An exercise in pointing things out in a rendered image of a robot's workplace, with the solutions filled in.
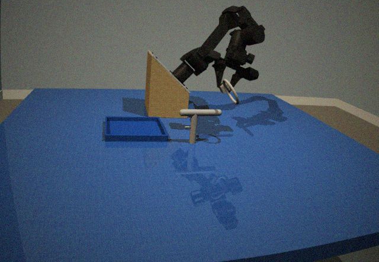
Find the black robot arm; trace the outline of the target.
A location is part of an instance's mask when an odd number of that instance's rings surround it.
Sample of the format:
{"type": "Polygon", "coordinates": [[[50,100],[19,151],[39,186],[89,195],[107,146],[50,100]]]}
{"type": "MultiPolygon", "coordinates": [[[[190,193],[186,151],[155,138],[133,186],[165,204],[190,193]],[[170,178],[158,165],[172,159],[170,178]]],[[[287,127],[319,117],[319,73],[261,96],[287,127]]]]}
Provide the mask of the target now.
{"type": "MultiPolygon", "coordinates": [[[[185,86],[183,82],[192,74],[198,76],[208,68],[210,63],[203,60],[205,52],[214,50],[226,33],[236,27],[239,27],[241,30],[234,29],[234,31],[230,32],[232,36],[230,43],[238,43],[246,48],[246,45],[251,46],[253,44],[262,43],[265,40],[265,28],[263,25],[257,24],[246,7],[243,5],[241,7],[230,6],[222,11],[222,15],[219,18],[219,25],[202,46],[184,54],[180,58],[183,62],[173,72],[170,71],[170,73],[185,86]],[[239,15],[237,15],[237,13],[239,15]]],[[[241,61],[240,64],[242,66],[246,63],[251,65],[255,56],[251,53],[248,55],[246,53],[247,51],[243,50],[241,52],[237,46],[234,46],[229,51],[227,58],[241,61]]]]}

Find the grey metal ring with small tab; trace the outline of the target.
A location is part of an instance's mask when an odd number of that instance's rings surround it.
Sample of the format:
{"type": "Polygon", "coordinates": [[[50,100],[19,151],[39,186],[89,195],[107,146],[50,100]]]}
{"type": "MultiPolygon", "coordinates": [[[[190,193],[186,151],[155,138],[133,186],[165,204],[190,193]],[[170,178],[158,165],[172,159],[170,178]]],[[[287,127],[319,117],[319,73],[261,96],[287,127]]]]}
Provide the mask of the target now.
{"type": "Polygon", "coordinates": [[[236,94],[236,92],[235,92],[235,90],[234,90],[234,88],[232,87],[232,85],[230,84],[230,82],[228,81],[228,80],[226,80],[226,79],[224,79],[223,81],[222,81],[222,83],[221,83],[221,85],[220,85],[220,91],[222,92],[222,93],[227,93],[227,95],[230,97],[230,99],[235,103],[235,104],[239,104],[239,98],[238,98],[238,96],[237,96],[237,94],[236,94]],[[230,88],[229,88],[230,87],[230,88]],[[236,98],[236,101],[234,100],[234,98],[231,96],[231,94],[229,93],[229,91],[230,91],[230,89],[231,89],[231,91],[234,93],[234,95],[235,95],[235,98],[236,98]]]}

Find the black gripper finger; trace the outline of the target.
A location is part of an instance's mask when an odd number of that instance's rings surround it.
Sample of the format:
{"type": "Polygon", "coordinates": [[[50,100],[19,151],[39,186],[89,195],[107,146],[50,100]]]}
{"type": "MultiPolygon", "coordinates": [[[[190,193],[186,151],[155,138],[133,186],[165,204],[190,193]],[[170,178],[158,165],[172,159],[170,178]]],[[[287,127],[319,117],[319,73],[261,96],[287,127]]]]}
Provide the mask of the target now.
{"type": "Polygon", "coordinates": [[[234,86],[237,84],[237,82],[241,79],[241,78],[244,78],[246,77],[247,74],[244,74],[242,72],[238,72],[238,73],[235,73],[232,75],[232,79],[230,81],[230,84],[232,85],[232,87],[234,88],[234,86]]]}
{"type": "Polygon", "coordinates": [[[216,73],[216,78],[217,78],[217,87],[220,87],[221,85],[221,80],[223,77],[223,72],[225,70],[227,65],[224,65],[220,62],[212,64],[212,67],[214,68],[214,71],[216,73]]]}

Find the dark grey t-shaped steel stake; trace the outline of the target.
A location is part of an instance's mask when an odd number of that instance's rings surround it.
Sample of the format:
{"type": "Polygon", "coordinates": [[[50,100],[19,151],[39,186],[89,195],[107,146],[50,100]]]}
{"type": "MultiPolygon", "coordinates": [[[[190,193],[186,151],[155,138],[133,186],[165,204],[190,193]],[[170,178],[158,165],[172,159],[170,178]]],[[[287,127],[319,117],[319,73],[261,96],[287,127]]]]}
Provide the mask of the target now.
{"type": "Polygon", "coordinates": [[[191,126],[185,126],[185,128],[190,128],[189,143],[195,144],[198,116],[221,116],[222,111],[219,109],[182,109],[179,114],[191,116],[191,126]]]}

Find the blue square tray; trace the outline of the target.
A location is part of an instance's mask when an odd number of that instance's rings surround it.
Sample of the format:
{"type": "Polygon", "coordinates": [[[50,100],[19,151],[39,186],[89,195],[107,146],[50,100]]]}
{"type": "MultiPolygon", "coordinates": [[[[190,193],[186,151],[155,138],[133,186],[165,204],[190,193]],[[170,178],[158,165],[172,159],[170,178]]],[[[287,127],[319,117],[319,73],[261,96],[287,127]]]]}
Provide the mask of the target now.
{"type": "Polygon", "coordinates": [[[105,142],[167,142],[159,117],[105,117],[105,142]]]}

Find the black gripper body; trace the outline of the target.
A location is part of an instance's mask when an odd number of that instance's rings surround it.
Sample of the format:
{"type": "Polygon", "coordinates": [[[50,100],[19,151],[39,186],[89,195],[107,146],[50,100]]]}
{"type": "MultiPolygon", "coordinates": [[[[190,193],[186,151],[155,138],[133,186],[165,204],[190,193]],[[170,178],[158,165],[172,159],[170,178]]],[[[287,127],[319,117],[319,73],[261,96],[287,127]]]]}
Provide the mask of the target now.
{"type": "Polygon", "coordinates": [[[258,76],[259,76],[258,70],[254,69],[254,68],[251,68],[251,67],[243,68],[243,67],[240,66],[241,65],[240,64],[241,61],[235,60],[233,58],[227,58],[227,55],[228,55],[229,51],[234,46],[237,46],[238,50],[240,50],[241,52],[243,50],[245,50],[245,47],[242,46],[241,44],[238,44],[238,43],[229,43],[228,47],[226,48],[226,52],[227,53],[226,53],[224,59],[221,57],[221,53],[213,51],[213,50],[208,50],[208,51],[205,52],[205,54],[203,56],[203,60],[207,61],[209,63],[213,62],[213,61],[214,61],[214,63],[220,62],[220,63],[222,63],[224,65],[227,65],[228,68],[236,70],[236,73],[242,72],[244,74],[247,74],[247,76],[244,77],[244,78],[247,79],[247,80],[249,80],[249,81],[258,79],[258,76]]]}

